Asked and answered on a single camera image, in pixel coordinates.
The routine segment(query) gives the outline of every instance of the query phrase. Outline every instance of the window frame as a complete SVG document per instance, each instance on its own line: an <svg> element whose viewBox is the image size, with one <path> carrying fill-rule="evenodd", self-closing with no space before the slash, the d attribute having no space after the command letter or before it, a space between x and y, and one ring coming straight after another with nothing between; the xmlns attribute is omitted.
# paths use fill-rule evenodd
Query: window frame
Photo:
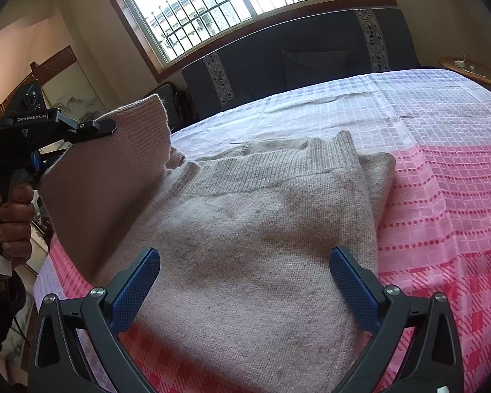
<svg viewBox="0 0 491 393"><path fill-rule="evenodd" d="M267 11L240 22L195 45L171 62L166 62L155 35L140 15L140 10L135 7L133 1L110 0L110 2L159 84L173 73L220 47L281 22L338 10L396 6L396 0L305 0Z"/></svg>

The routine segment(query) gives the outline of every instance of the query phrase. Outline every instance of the hand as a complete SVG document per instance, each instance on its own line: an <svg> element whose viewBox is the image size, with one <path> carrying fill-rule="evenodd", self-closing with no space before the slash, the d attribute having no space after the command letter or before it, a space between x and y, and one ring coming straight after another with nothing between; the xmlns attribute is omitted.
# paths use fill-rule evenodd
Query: hand
<svg viewBox="0 0 491 393"><path fill-rule="evenodd" d="M13 269L31 258L31 221L34 218L33 188L21 183L13 190L13 202L2 204L0 196L0 244Z"/></svg>

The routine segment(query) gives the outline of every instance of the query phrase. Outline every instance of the dark blue headboard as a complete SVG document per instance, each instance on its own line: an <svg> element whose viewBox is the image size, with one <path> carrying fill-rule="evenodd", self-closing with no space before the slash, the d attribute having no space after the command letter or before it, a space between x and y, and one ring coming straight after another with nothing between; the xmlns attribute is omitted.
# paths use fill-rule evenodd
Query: dark blue headboard
<svg viewBox="0 0 491 393"><path fill-rule="evenodd" d="M187 65L182 74L204 119L287 91L282 54L347 51L347 76L418 68L402 12L344 10L294 19L247 35Z"/></svg>

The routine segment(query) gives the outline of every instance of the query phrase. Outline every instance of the pink checkered bedsheet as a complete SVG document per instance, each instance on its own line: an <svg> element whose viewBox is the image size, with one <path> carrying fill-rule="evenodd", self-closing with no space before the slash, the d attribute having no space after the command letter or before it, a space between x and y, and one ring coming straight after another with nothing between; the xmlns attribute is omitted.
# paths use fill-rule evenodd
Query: pink checkered bedsheet
<svg viewBox="0 0 491 393"><path fill-rule="evenodd" d="M491 370L491 93L445 70L369 74L272 96L229 110L172 136L188 158L231 143L269 137L331 137L351 131L361 153L397 160L378 227L378 276L406 293L449 296L465 366L465 391ZM91 288L57 239L35 285L37 304ZM389 385L407 348L406 333L381 387ZM134 325L120 336L161 393L239 392L194 367ZM82 335L100 384L112 389Z"/></svg>

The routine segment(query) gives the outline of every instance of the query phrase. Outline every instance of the knit fabric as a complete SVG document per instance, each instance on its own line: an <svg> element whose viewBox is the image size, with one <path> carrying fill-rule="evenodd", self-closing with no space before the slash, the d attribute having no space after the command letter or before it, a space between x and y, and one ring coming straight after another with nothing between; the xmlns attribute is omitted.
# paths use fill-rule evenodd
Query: knit fabric
<svg viewBox="0 0 491 393"><path fill-rule="evenodd" d="M161 272L137 322L153 335L254 391L333 389L356 325L329 252L345 245L376 270L394 158L359 157L344 131L247 142L178 166L156 97L107 117L115 135L74 145L41 184L79 271L106 285L152 246Z"/></svg>

